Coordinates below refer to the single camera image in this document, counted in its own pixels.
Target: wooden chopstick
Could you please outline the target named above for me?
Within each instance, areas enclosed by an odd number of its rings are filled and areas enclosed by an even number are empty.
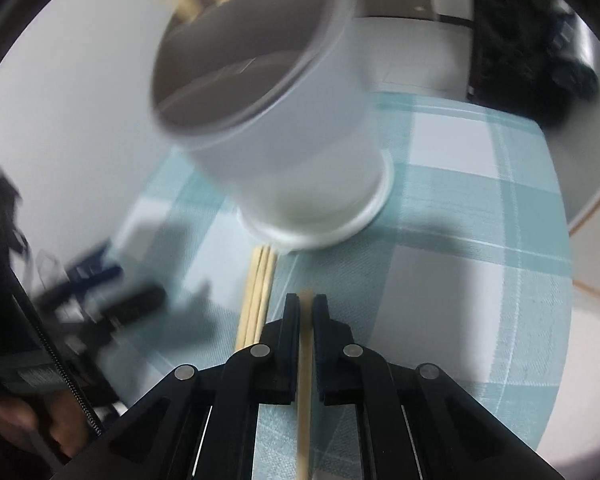
[[[235,338],[235,351],[256,344],[260,340],[267,319],[269,296],[273,273],[276,269],[276,253],[270,247],[256,247],[244,287],[240,322]]]
[[[256,274],[258,266],[262,259],[262,246],[258,246],[251,253],[251,263],[249,264],[249,272],[247,273],[247,283],[244,286],[244,297],[242,298],[242,310],[240,311],[240,323],[238,323],[238,333],[235,337],[235,351],[242,350],[247,335],[247,323],[249,320],[249,312],[251,310],[251,299],[253,297],[253,287],[256,283]]]
[[[298,353],[298,439],[296,443],[296,480],[309,480],[311,437],[311,382],[314,362],[314,327],[311,308],[314,294],[301,290],[300,342]]]
[[[264,285],[264,275],[267,269],[267,259],[269,258],[270,247],[264,247],[258,272],[256,273],[256,281],[253,284],[253,295],[251,296],[251,304],[249,306],[249,318],[247,321],[247,332],[244,336],[244,345],[250,346],[253,344],[253,338],[256,333],[256,323],[258,322],[258,308],[262,297],[262,287]]]
[[[271,294],[271,282],[273,281],[273,271],[276,269],[277,255],[274,250],[269,250],[267,266],[264,271],[264,282],[262,284],[262,294],[258,304],[258,318],[253,333],[253,344],[260,341],[260,335],[267,319],[267,310],[269,309],[269,296]]]

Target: metal screw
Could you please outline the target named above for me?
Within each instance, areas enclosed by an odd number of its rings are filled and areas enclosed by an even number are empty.
[[[432,364],[422,365],[420,367],[420,375],[425,379],[437,379],[440,375],[440,368]]]
[[[196,373],[196,369],[191,365],[180,365],[176,368],[176,371],[173,375],[176,376],[176,379],[181,381],[186,381],[193,377],[193,374]]]
[[[256,345],[251,347],[251,355],[254,357],[264,357],[269,355],[270,349],[267,345]]]
[[[347,345],[342,351],[347,357],[360,357],[362,355],[362,346],[360,345]]]

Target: hand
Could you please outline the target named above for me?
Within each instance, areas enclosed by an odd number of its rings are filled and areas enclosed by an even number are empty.
[[[51,416],[49,433],[61,451],[75,456],[86,444],[89,433],[85,416],[68,390],[54,393],[48,402]],[[38,418],[32,407],[17,397],[0,399],[0,434],[14,446],[33,451],[27,433],[38,428]]]

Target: white cup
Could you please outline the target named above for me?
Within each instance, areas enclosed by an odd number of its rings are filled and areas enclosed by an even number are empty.
[[[357,0],[231,0],[165,36],[161,128],[279,251],[367,225],[393,165],[376,139]]]

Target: blue plaid tablecloth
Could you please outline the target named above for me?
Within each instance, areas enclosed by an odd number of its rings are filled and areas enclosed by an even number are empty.
[[[395,183],[376,219],[335,247],[280,256],[269,320],[287,292],[325,293],[332,317],[391,362],[439,364],[531,447],[554,406],[571,319],[571,262],[558,181],[532,121],[471,104],[376,95]],[[160,316],[126,332],[102,367],[132,403],[182,363],[234,348],[256,242],[233,203],[174,151],[113,238],[135,279],[159,280]],[[295,407],[260,410],[254,475],[295,475]],[[352,409],[312,408],[313,463],[360,478]]]

